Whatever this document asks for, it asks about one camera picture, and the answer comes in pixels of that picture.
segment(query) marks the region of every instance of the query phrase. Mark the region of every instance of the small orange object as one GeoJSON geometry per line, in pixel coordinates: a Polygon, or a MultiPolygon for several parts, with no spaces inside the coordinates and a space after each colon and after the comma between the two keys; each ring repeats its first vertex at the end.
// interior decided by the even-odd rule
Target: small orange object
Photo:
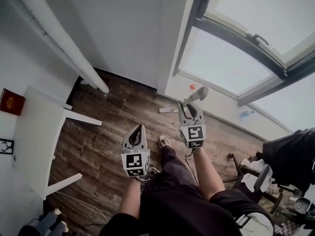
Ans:
{"type": "Polygon", "coordinates": [[[191,84],[191,85],[189,86],[189,88],[190,88],[191,90],[195,90],[195,89],[196,89],[196,84],[191,84]]]}

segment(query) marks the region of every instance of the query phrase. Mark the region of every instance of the white cord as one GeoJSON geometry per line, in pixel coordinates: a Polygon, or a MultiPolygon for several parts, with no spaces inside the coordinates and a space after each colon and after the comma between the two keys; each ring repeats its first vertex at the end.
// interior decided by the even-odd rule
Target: white cord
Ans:
{"type": "Polygon", "coordinates": [[[67,197],[70,197],[70,198],[75,199],[75,200],[77,200],[77,201],[83,202],[83,203],[85,203],[86,205],[95,208],[96,210],[98,210],[98,212],[99,212],[100,214],[102,214],[102,216],[105,218],[106,222],[108,223],[108,220],[107,220],[107,218],[105,217],[105,215],[104,215],[99,209],[97,209],[96,207],[94,207],[93,205],[88,204],[88,203],[86,203],[86,202],[84,202],[84,201],[82,201],[82,200],[76,199],[76,198],[74,198],[74,197],[72,197],[72,196],[69,196],[69,195],[67,195],[67,194],[65,194],[65,193],[62,193],[62,192],[59,192],[59,191],[56,191],[56,193],[63,194],[63,195],[65,195],[65,196],[67,196],[67,197]]]}
{"type": "Polygon", "coordinates": [[[191,166],[191,163],[188,162],[188,157],[192,156],[193,152],[194,152],[194,149],[191,150],[190,155],[185,155],[185,161],[186,161],[188,167],[190,168],[190,171],[191,171],[193,177],[195,178],[197,185],[199,186],[199,182],[198,182],[198,179],[197,179],[197,177],[196,177],[195,171],[193,170],[193,168],[192,168],[192,166],[191,166]]]}
{"type": "MultiPolygon", "coordinates": [[[[188,161],[188,162],[189,162],[189,161],[188,161]]],[[[193,166],[196,166],[196,165],[195,165],[194,163],[192,163],[192,162],[189,162],[189,164],[190,164],[190,165],[193,165],[193,166]]]]}
{"type": "MultiPolygon", "coordinates": [[[[191,166],[191,165],[195,166],[193,163],[190,163],[189,161],[188,161],[188,163],[190,164],[190,166],[191,166]]],[[[196,167],[196,166],[195,166],[195,167],[196,167]]]]}

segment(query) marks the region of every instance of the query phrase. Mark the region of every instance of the cable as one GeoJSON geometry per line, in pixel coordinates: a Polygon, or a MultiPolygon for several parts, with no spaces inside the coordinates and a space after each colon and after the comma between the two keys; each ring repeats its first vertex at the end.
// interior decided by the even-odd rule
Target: cable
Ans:
{"type": "Polygon", "coordinates": [[[141,177],[134,177],[134,178],[142,184],[146,184],[150,180],[150,178],[147,178],[147,179],[142,179],[141,177]]]}
{"type": "Polygon", "coordinates": [[[65,193],[63,193],[63,192],[56,191],[56,193],[63,194],[63,195],[65,195],[65,196],[67,196],[67,197],[70,197],[70,198],[75,199],[75,200],[77,200],[77,201],[83,202],[83,203],[85,203],[86,205],[95,208],[100,214],[102,214],[102,216],[105,218],[106,222],[108,223],[108,220],[107,220],[107,218],[105,217],[105,215],[104,215],[99,209],[97,209],[95,206],[93,206],[93,205],[91,205],[91,204],[88,204],[88,203],[86,203],[86,202],[84,202],[84,201],[82,201],[82,200],[76,199],[76,198],[74,198],[74,197],[72,197],[72,196],[69,196],[69,195],[67,195],[67,194],[65,194],[65,193]]]}
{"type": "Polygon", "coordinates": [[[194,151],[195,151],[195,149],[192,149],[192,150],[191,150],[190,155],[185,155],[185,161],[186,161],[186,163],[187,163],[188,167],[190,168],[191,173],[192,173],[193,177],[194,177],[194,178],[195,178],[195,180],[196,180],[196,183],[197,183],[197,184],[198,184],[198,186],[199,186],[199,182],[198,182],[198,180],[197,180],[197,177],[196,177],[195,171],[193,170],[193,168],[192,168],[191,164],[188,162],[188,157],[192,156],[192,154],[193,154],[193,152],[194,152],[194,151]]]}

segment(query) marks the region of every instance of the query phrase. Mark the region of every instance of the picture frame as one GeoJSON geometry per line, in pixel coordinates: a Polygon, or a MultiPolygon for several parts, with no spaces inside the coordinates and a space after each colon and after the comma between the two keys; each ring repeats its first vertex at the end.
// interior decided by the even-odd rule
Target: picture frame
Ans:
{"type": "Polygon", "coordinates": [[[4,88],[0,98],[0,111],[20,116],[24,103],[23,96],[4,88]]]}
{"type": "Polygon", "coordinates": [[[0,154],[13,154],[14,141],[0,138],[0,154]]]}

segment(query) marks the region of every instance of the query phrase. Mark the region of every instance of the wooden floor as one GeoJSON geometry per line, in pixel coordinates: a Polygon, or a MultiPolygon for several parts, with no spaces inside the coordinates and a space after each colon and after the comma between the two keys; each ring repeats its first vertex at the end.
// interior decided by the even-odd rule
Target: wooden floor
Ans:
{"type": "MultiPolygon", "coordinates": [[[[83,178],[61,192],[91,204],[110,219],[118,210],[126,185],[121,163],[121,143],[125,134],[135,125],[145,125],[151,166],[160,168],[157,139],[169,135],[172,147],[184,162],[185,149],[178,132],[178,114],[159,114],[158,109],[176,106],[176,102],[160,95],[156,90],[138,83],[99,72],[110,87],[104,96],[99,90],[80,85],[71,102],[73,110],[103,121],[93,126],[67,120],[63,126],[53,161],[50,184],[76,173],[83,178]]],[[[220,120],[205,116],[207,139],[204,148],[222,179],[235,176],[232,161],[234,153],[241,161],[262,149],[263,141],[220,120]]],[[[66,216],[70,231],[89,224],[106,224],[94,208],[59,193],[48,197],[54,207],[66,216]]],[[[102,226],[88,226],[77,235],[98,235],[102,226]]]]}

